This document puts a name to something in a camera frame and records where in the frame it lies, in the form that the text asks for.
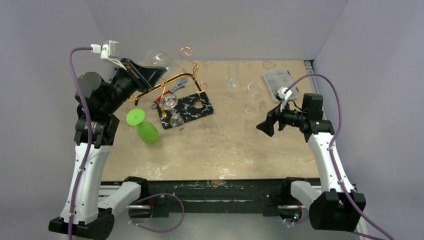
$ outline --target white cable clip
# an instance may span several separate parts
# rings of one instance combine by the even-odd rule
[[[292,93],[293,92],[291,90],[288,90],[288,88],[287,87],[284,87],[284,86],[282,86],[282,87],[280,87],[280,89],[278,89],[278,91],[277,91],[277,97],[279,99],[281,99],[280,101],[282,102],[281,105],[280,105],[280,107],[279,107],[280,112],[284,109],[284,107],[289,102],[290,97],[292,96]]]
[[[99,44],[91,44],[91,52],[95,54],[99,54],[102,52],[102,46]]]
[[[71,216],[75,216],[75,212],[73,212],[73,213],[68,212],[68,213],[67,213],[67,217],[68,217],[68,218],[70,218]]]

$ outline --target glass stem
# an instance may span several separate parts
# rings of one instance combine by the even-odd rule
[[[172,113],[171,118],[174,118],[174,119],[178,118],[177,112],[175,111],[174,108],[171,108],[171,113]]]

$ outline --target glass base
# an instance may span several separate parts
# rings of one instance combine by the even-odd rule
[[[227,104],[232,104],[237,99],[237,95],[233,92],[227,92],[222,97],[222,100]]]
[[[253,107],[253,105],[250,104],[246,104],[243,108],[243,111],[245,114],[254,114],[255,113],[255,108]]]

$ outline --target drinking glass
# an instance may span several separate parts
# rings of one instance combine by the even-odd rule
[[[225,84],[228,87],[231,87],[226,94],[224,94],[224,102],[233,103],[233,101],[237,98],[235,93],[236,87],[239,84],[239,63],[236,62],[234,65],[228,65],[227,68],[227,76],[225,78]]]
[[[168,54],[157,51],[157,50],[150,50],[146,54],[144,61],[147,66],[156,66],[156,67],[165,68],[166,72],[163,75],[164,78],[168,79],[172,77],[173,75],[172,70],[175,64],[175,60],[172,57],[170,57]]]
[[[159,104],[160,106],[165,110],[170,110],[171,115],[171,126],[173,128],[178,128],[179,131],[184,129],[184,119],[183,117],[178,114],[177,111],[175,111],[175,106],[177,105],[178,98],[172,93],[168,93],[163,95],[163,97],[160,99]]]
[[[257,82],[251,82],[247,85],[247,103],[244,105],[244,112],[246,114],[253,114],[255,112],[254,104],[257,102],[259,93],[261,92],[261,85]]]

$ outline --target gray wall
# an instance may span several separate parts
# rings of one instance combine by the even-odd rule
[[[6,0],[0,7],[0,239],[52,239],[74,165],[73,47],[103,43],[82,0]],[[107,73],[76,53],[78,74]]]
[[[105,38],[143,60],[151,49],[197,59],[314,59],[348,0],[86,0]]]
[[[424,239],[423,39],[422,0],[350,0],[313,64],[341,98],[344,169],[396,239]],[[317,81],[336,122],[333,93]]]

